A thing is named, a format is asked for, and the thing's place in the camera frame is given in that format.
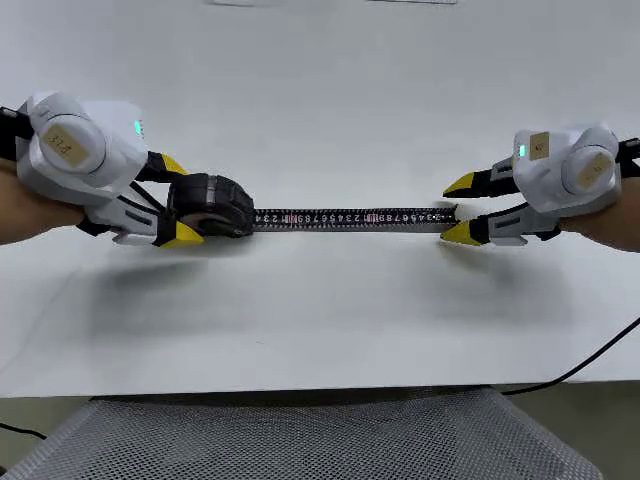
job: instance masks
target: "yellow fingertip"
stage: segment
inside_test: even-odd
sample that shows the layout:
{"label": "yellow fingertip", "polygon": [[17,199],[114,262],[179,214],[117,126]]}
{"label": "yellow fingertip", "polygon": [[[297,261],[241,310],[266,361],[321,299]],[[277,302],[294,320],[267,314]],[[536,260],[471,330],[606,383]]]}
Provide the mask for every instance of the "yellow fingertip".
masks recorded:
{"label": "yellow fingertip", "polygon": [[169,155],[166,154],[162,154],[162,161],[164,162],[164,168],[167,169],[167,172],[175,172],[175,173],[179,173],[180,175],[186,175],[187,171],[182,168],[178,162],[176,162],[173,158],[171,158]]}
{"label": "yellow fingertip", "polygon": [[162,245],[162,248],[189,247],[204,243],[204,238],[190,226],[176,222],[176,238]]}
{"label": "yellow fingertip", "polygon": [[456,190],[462,190],[465,188],[471,188],[471,183],[473,183],[473,174],[474,172],[467,173],[463,177],[460,177],[458,180],[453,182],[449,188],[447,188],[443,195],[447,193],[455,192]]}
{"label": "yellow fingertip", "polygon": [[463,245],[473,245],[479,247],[482,244],[476,242],[471,238],[471,232],[469,230],[469,222],[461,222],[449,230],[442,232],[440,238],[447,242],[461,243]]}

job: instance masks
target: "power cord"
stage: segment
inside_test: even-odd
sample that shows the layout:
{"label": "power cord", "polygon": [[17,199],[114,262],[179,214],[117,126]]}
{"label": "power cord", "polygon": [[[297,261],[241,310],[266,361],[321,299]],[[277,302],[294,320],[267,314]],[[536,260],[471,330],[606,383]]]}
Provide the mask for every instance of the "power cord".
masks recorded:
{"label": "power cord", "polygon": [[600,349],[598,349],[594,354],[588,357],[584,362],[579,363],[567,373],[560,375],[558,378],[551,380],[549,382],[539,383],[538,385],[531,385],[530,387],[518,388],[515,390],[507,390],[506,392],[502,392],[503,395],[521,395],[523,393],[535,392],[538,390],[543,390],[545,388],[553,387],[561,382],[564,382],[567,378],[572,377],[580,370],[585,368],[586,366],[593,363],[595,360],[600,358],[607,350],[613,347],[616,343],[630,334],[638,325],[640,325],[640,318],[637,318],[634,322],[631,322],[626,328],[624,328],[620,333],[618,333],[615,337],[605,343]]}
{"label": "power cord", "polygon": [[[598,358],[600,358],[602,355],[604,355],[604,353],[607,350],[609,350],[616,343],[618,343],[624,337],[629,335],[633,330],[635,330],[636,327],[638,327],[638,325],[640,325],[640,318],[637,318],[635,321],[631,322],[626,328],[624,328],[622,331],[620,331],[615,337],[613,337],[611,340],[609,340],[607,343],[605,343],[602,347],[600,347],[595,353],[593,353],[591,356],[589,356],[586,360],[584,360],[583,362],[579,363],[578,365],[576,365],[575,367],[573,367],[571,370],[569,370],[568,372],[564,373],[563,375],[560,375],[558,378],[555,378],[554,380],[551,380],[549,382],[539,383],[537,385],[531,385],[529,387],[518,388],[518,389],[515,389],[515,390],[507,390],[506,392],[502,392],[502,394],[503,395],[507,395],[507,396],[521,395],[523,393],[530,393],[530,392],[536,392],[538,390],[544,390],[545,388],[550,388],[550,387],[553,387],[555,385],[558,385],[559,383],[564,382],[567,378],[572,377],[573,375],[578,373],[583,368],[585,368],[588,365],[590,365],[593,362],[595,362]],[[32,436],[37,437],[37,438],[39,438],[41,440],[46,440],[46,438],[47,438],[46,435],[44,435],[44,434],[42,434],[40,432],[37,432],[36,430],[18,428],[18,427],[14,427],[13,425],[8,425],[6,423],[1,423],[0,422],[0,428],[2,428],[4,430],[9,430],[9,431],[15,432],[15,433],[22,433],[22,434],[25,434],[25,435],[32,435]]]}
{"label": "power cord", "polygon": [[10,432],[22,433],[25,435],[32,435],[34,437],[38,437],[40,440],[46,440],[47,436],[44,433],[37,432],[35,430],[29,430],[26,428],[18,428],[13,425],[8,425],[6,423],[0,422],[0,428],[4,430],[9,430]]}

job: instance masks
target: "white plastic casing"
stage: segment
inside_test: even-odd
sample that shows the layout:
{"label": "white plastic casing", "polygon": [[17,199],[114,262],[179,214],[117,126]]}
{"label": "white plastic casing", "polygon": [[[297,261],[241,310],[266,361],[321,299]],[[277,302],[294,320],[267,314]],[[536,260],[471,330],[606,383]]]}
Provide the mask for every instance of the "white plastic casing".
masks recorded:
{"label": "white plastic casing", "polygon": [[606,125],[522,130],[513,152],[514,181],[539,213],[590,213],[614,203],[620,194],[618,140]]}

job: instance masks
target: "black cable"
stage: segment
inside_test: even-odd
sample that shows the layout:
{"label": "black cable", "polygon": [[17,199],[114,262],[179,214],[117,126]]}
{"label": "black cable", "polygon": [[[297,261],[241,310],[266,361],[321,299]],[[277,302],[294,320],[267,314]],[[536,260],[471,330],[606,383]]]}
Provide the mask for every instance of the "black cable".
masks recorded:
{"label": "black cable", "polygon": [[560,375],[558,378],[551,380],[549,382],[539,383],[538,385],[532,385],[530,387],[518,388],[516,390],[508,390],[506,392],[502,392],[503,395],[520,395],[522,393],[535,392],[537,390],[542,390],[544,388],[553,387],[561,382],[564,382],[567,378],[572,377],[584,367],[593,363],[597,360],[602,354],[604,354],[607,350],[613,347],[616,343],[626,337],[629,333],[631,333],[638,325],[640,325],[640,318],[637,318],[635,321],[631,322],[626,328],[624,328],[620,333],[618,333],[615,337],[605,343],[602,347],[600,347],[593,355],[588,357],[582,363],[576,365],[571,370],[569,370],[564,375]]}
{"label": "black cable", "polygon": [[2,423],[2,422],[0,422],[0,428],[9,430],[10,432],[23,433],[25,435],[33,435],[34,437],[38,437],[41,440],[47,439],[47,436],[44,433],[40,433],[35,430],[29,430],[26,428],[14,427],[13,425],[7,425],[6,423]]}
{"label": "black cable", "polygon": [[142,187],[142,185],[140,185],[138,182],[131,182],[130,186],[134,192],[136,192],[138,195],[144,198],[147,202],[149,202],[149,204],[155,207],[158,210],[158,212],[165,213],[167,208],[164,205],[162,205],[158,200],[156,200],[153,195],[147,192]]}

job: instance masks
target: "gray mesh fabric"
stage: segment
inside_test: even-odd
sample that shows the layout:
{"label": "gray mesh fabric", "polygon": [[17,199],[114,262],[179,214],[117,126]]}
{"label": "gray mesh fabric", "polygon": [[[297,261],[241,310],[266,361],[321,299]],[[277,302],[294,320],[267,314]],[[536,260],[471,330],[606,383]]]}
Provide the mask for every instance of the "gray mesh fabric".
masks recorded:
{"label": "gray mesh fabric", "polygon": [[313,406],[87,404],[3,480],[599,479],[491,389]]}

